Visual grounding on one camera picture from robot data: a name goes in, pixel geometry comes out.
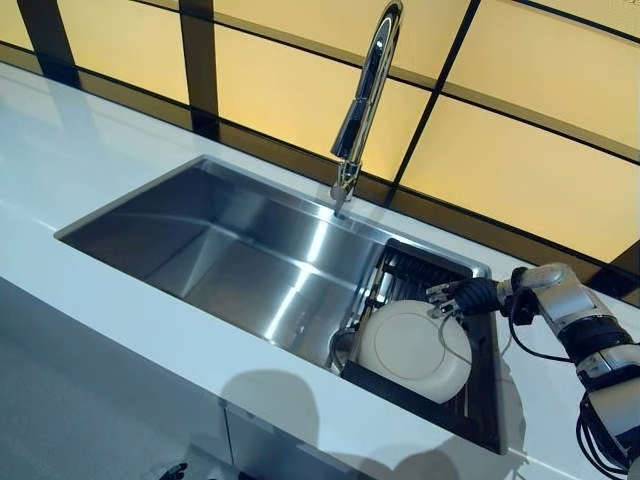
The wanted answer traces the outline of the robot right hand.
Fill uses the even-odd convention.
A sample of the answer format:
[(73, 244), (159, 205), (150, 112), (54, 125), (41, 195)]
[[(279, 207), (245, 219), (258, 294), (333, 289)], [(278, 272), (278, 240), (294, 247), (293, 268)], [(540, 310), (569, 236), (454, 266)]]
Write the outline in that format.
[(487, 278), (467, 278), (443, 283), (425, 291), (435, 315), (461, 319), (499, 311), (497, 283)]

